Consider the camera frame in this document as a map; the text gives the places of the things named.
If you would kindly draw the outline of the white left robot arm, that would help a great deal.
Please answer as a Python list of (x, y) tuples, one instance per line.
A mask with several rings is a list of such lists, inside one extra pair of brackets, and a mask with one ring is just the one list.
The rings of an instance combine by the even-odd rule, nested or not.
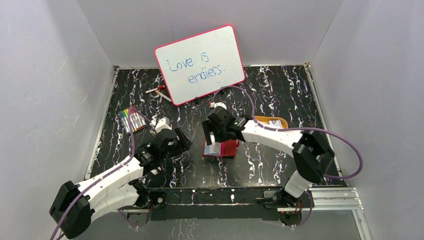
[(150, 190), (139, 178), (157, 171), (162, 162), (187, 152), (192, 142), (180, 128), (160, 130), (136, 146), (132, 134), (130, 154), (110, 169), (79, 183), (63, 183), (50, 207), (56, 222), (52, 240), (74, 239), (96, 219), (122, 207), (151, 207)]

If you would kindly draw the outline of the red card holder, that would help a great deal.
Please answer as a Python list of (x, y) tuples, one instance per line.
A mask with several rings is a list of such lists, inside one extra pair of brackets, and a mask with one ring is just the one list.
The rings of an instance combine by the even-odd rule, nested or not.
[(237, 155), (237, 148), (240, 146), (238, 140), (228, 140), (222, 143), (215, 142), (212, 145), (207, 145), (203, 139), (202, 155), (209, 157), (235, 157)]

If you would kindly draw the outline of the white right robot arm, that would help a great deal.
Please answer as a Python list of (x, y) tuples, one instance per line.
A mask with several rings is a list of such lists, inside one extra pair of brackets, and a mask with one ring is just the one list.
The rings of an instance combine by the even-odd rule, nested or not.
[(260, 123), (252, 116), (233, 116), (224, 107), (216, 106), (202, 122), (205, 144), (228, 140), (261, 144), (288, 154), (296, 169), (279, 193), (265, 196), (265, 205), (295, 207), (302, 195), (324, 180), (335, 153), (318, 130), (288, 130)]

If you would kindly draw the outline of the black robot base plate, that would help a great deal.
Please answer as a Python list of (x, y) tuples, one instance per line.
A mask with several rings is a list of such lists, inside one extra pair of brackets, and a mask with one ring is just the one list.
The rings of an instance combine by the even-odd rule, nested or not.
[(260, 219), (297, 226), (315, 206), (311, 191), (294, 198), (281, 187), (151, 188), (145, 206), (124, 206), (126, 216), (150, 221), (179, 219)]

